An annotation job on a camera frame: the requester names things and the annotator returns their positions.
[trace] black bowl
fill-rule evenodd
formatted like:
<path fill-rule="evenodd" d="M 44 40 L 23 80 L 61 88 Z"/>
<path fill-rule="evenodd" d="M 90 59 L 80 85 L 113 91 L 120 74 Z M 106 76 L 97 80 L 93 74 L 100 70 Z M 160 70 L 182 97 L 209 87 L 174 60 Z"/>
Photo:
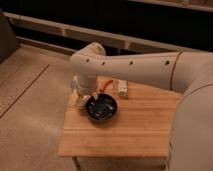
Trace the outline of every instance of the black bowl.
<path fill-rule="evenodd" d="M 115 115 L 116 111 L 116 101 L 107 94 L 99 94 L 97 100 L 91 97 L 86 103 L 87 115 L 93 121 L 107 121 Z"/>

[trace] wooden table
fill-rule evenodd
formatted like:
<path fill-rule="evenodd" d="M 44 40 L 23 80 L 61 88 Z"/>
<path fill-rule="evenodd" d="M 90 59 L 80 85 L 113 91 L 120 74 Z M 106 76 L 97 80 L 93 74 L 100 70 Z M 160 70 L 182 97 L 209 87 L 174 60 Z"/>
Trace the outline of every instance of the wooden table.
<path fill-rule="evenodd" d="M 116 116 L 106 123 L 94 123 L 84 111 L 68 105 L 59 155 L 166 157 L 173 113 L 180 95 L 128 82 L 128 98 L 120 98 L 118 80 L 105 93 L 118 103 Z"/>

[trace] gray floor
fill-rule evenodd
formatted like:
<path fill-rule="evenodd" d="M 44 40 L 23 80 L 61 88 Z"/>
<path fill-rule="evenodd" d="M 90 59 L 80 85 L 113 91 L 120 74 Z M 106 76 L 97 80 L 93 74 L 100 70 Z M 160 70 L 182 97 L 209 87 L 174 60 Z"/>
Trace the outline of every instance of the gray floor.
<path fill-rule="evenodd" d="M 30 60 L 49 67 L 0 119 L 0 171 L 73 171 L 72 159 L 57 154 L 72 78 L 69 57 L 30 46 L 22 48 Z M 164 163 L 164 159 L 139 158 L 79 161 L 87 171 L 161 171 Z"/>

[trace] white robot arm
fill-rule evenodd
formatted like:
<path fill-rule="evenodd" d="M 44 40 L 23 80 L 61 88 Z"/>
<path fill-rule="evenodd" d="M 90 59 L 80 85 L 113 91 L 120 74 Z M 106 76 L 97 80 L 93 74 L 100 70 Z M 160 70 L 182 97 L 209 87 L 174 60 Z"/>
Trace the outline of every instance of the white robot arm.
<path fill-rule="evenodd" d="M 106 57 L 92 43 L 70 59 L 76 91 L 92 94 L 97 76 L 183 93 L 171 131 L 168 171 L 212 171 L 213 54 L 173 52 Z"/>

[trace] table leg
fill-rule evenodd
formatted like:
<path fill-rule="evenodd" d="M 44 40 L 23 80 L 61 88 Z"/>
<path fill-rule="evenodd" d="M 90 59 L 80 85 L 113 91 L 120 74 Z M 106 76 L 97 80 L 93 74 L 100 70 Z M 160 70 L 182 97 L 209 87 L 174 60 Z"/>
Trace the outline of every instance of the table leg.
<path fill-rule="evenodd" d="M 73 163 L 75 165 L 76 170 L 79 171 L 80 170 L 80 164 L 78 162 L 77 157 L 72 157 L 72 161 L 73 161 Z"/>

